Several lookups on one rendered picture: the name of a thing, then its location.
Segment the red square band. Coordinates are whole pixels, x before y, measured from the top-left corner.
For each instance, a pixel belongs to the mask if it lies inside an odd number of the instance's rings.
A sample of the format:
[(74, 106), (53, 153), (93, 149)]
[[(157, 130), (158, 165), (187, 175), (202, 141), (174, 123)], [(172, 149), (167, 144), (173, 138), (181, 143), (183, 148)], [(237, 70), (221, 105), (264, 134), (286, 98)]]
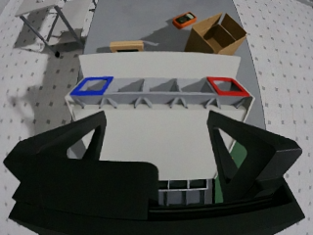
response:
[[(241, 87), (241, 85), (234, 79), (234, 78), (227, 78), (227, 77), (206, 77), (209, 81), (211, 86), (214, 88), (218, 96), (244, 96), (249, 97), (249, 94)], [(233, 92), (233, 91), (220, 91), (213, 80), (220, 80), (220, 81), (232, 81), (242, 92)]]

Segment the orange pocket multimeter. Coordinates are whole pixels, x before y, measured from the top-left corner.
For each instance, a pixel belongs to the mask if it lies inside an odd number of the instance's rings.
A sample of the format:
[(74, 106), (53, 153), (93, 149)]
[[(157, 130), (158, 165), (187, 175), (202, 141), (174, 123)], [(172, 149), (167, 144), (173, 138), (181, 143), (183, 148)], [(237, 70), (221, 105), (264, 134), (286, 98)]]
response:
[(184, 15), (181, 15), (175, 19), (173, 19), (173, 24), (178, 28), (181, 29), (187, 25), (193, 24), (196, 22), (197, 17), (193, 15), (191, 12), (188, 12)]

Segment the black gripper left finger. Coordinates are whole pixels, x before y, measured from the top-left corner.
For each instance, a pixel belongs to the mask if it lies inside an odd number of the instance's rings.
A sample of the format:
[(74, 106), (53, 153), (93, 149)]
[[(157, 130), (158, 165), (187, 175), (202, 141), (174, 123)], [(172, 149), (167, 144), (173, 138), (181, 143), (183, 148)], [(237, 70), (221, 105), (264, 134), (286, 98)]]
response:
[(67, 149), (95, 129), (82, 160), (98, 160), (102, 151), (106, 127), (105, 111), (99, 111), (80, 120), (23, 139), (12, 151), (67, 158)]

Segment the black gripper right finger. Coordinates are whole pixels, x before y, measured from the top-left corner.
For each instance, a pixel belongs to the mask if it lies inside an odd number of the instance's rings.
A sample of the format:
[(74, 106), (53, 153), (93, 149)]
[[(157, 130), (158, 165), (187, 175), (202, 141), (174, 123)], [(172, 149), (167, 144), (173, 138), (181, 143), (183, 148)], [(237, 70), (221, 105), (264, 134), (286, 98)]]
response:
[[(206, 123), (223, 202), (239, 200), (257, 180), (283, 176), (302, 154), (294, 140), (213, 110), (209, 111)], [(219, 128), (246, 148), (246, 158), (239, 168)]]

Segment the green tray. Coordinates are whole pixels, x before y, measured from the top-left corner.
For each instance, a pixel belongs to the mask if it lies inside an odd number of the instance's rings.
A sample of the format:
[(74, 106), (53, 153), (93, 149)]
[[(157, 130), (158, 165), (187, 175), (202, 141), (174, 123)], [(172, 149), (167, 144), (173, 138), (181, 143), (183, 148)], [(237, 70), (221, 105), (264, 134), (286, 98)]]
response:
[[(235, 164), (239, 168), (246, 158), (246, 149), (244, 146), (239, 144), (237, 141), (231, 151), (231, 157), (234, 159)], [(223, 203), (221, 186), (219, 184), (218, 175), (216, 179), (212, 178), (212, 203)]]

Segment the blue square band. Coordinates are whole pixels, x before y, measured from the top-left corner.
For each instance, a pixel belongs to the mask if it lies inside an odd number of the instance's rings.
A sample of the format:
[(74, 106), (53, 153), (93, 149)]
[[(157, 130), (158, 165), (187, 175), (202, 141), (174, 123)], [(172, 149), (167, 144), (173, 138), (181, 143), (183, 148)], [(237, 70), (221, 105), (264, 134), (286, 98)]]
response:
[[(78, 91), (88, 80), (105, 80), (107, 82), (102, 87), (101, 90), (91, 90), (91, 91)], [(78, 96), (78, 95), (103, 95), (109, 84), (111, 83), (113, 76), (94, 76), (94, 77), (86, 77), (71, 93), (70, 96)]]

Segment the brown cardboard box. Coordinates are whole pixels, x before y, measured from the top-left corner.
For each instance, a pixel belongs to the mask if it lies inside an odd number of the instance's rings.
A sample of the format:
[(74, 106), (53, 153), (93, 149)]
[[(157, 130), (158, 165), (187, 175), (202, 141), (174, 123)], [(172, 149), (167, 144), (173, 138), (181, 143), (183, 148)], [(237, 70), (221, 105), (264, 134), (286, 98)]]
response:
[(218, 23), (222, 14), (194, 23), (184, 52), (233, 56), (246, 39), (247, 32), (227, 13), (221, 22), (223, 28)]

